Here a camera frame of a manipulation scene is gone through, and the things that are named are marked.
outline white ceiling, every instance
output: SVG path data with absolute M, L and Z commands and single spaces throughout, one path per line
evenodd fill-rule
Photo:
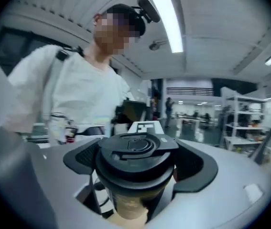
M 58 17 L 53 23 L 64 21 L 70 31 L 79 24 L 88 40 L 91 36 L 86 29 L 93 30 L 94 14 L 116 3 L 137 5 L 136 0 L 13 0 L 14 7 L 43 10 L 48 21 Z M 271 12 L 263 1 L 173 0 L 173 3 L 184 34 L 184 52 L 171 53 L 169 44 L 157 51 L 149 50 L 154 40 L 166 39 L 161 22 L 146 25 L 145 35 L 124 52 L 124 61 L 132 62 L 144 79 L 198 76 L 258 83 L 271 73 L 271 66 L 264 64 L 271 56 Z M 236 73 L 233 69 L 237 66 L 241 70 Z

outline gray machine surface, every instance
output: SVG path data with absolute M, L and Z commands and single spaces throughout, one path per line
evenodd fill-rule
M 160 132 L 161 125 L 154 123 L 156 132 Z M 138 125 L 145 128 L 145 122 L 133 125 L 131 132 Z M 93 139 L 44 150 L 28 147 L 38 182 L 55 212 L 59 228 L 118 228 L 82 204 L 89 192 L 90 177 L 76 174 L 63 163 L 68 151 Z M 271 183 L 261 167 L 227 150 L 183 142 L 212 156 L 218 164 L 218 174 L 202 191 L 177 193 L 169 204 L 163 203 L 162 211 L 156 209 L 158 216 L 145 228 L 242 228 L 251 223 L 271 200 Z M 172 185 L 173 182 L 169 183 L 163 195 L 167 202 Z

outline neck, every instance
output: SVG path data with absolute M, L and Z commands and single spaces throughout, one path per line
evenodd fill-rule
M 97 68 L 106 68 L 110 62 L 111 55 L 104 53 L 93 41 L 85 48 L 84 54 L 86 59 L 90 59 L 92 65 Z

